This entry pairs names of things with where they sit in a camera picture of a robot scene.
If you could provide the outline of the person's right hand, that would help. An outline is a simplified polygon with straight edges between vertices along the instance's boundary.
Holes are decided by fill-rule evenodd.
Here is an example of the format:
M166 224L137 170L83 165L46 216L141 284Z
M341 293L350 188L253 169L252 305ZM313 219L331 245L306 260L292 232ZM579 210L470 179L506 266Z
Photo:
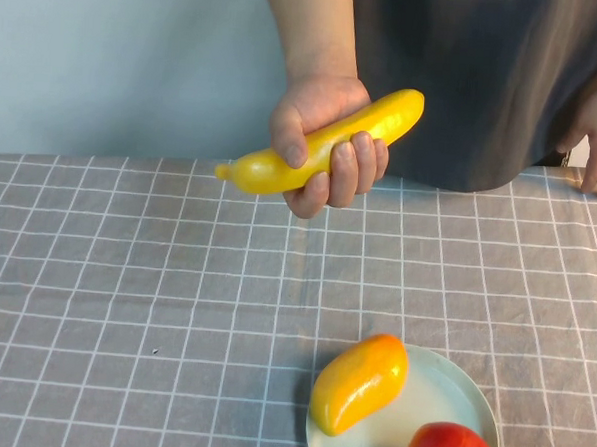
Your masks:
M307 159L305 136L328 126L370 103L367 90L355 77L299 77L291 82L273 110L272 149L291 167ZM300 219L310 219L325 206L350 206L388 168L389 148L367 133L354 134L332 149L329 173L315 174L303 188L284 194L288 208Z

